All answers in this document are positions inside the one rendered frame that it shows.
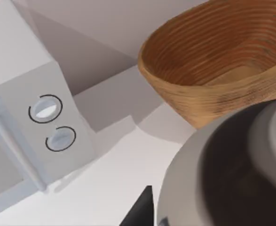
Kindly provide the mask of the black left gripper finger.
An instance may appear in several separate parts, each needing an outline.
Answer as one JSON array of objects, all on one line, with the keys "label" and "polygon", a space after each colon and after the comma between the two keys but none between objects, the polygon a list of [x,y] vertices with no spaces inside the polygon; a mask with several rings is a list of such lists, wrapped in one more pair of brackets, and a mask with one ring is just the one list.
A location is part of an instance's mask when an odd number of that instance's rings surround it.
[{"label": "black left gripper finger", "polygon": [[154,226],[152,186],[145,187],[119,226]]}]

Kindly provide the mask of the grey cup with dark inside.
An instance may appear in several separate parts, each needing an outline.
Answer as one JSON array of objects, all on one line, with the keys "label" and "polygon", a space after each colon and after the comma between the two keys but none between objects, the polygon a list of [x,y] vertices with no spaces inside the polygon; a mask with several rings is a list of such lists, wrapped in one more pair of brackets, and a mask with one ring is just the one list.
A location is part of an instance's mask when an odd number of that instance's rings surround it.
[{"label": "grey cup with dark inside", "polygon": [[276,100],[197,130],[170,163],[157,226],[276,226]]}]

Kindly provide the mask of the small microwave knob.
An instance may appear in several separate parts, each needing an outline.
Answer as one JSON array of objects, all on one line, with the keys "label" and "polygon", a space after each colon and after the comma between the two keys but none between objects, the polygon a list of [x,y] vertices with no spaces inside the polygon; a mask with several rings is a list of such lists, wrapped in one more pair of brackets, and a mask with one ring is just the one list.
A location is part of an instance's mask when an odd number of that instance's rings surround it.
[{"label": "small microwave knob", "polygon": [[73,134],[69,129],[58,129],[54,135],[49,138],[48,144],[54,150],[60,150],[68,147],[72,142]]}]

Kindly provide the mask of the large microwave knob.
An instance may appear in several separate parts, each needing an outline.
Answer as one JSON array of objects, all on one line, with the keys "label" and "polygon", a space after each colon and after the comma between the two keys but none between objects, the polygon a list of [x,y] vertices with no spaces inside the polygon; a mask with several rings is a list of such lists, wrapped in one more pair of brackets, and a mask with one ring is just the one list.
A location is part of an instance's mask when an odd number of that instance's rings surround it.
[{"label": "large microwave knob", "polygon": [[32,108],[34,116],[38,119],[46,119],[52,116],[57,108],[57,104],[51,98],[42,98],[38,103]]}]

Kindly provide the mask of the pale microwave oven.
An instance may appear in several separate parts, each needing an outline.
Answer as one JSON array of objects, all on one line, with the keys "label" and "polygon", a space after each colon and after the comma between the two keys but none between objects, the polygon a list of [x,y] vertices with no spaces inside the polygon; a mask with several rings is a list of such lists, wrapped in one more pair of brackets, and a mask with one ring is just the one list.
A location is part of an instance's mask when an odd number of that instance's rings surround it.
[{"label": "pale microwave oven", "polygon": [[[46,97],[56,102],[56,111],[46,119],[38,119],[32,108]],[[96,156],[87,123],[56,62],[41,65],[0,85],[0,119],[47,187]],[[68,147],[54,150],[48,141],[58,129],[69,129],[73,138]],[[38,191],[0,136],[0,213]]]}]

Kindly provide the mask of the woven wooden basket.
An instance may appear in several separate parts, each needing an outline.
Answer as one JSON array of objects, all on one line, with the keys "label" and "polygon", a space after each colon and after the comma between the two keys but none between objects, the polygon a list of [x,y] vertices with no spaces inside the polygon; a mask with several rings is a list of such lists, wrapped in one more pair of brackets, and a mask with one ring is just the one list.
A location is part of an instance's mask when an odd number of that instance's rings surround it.
[{"label": "woven wooden basket", "polygon": [[138,69],[199,129],[276,99],[276,0],[208,0],[168,20],[142,45]]}]

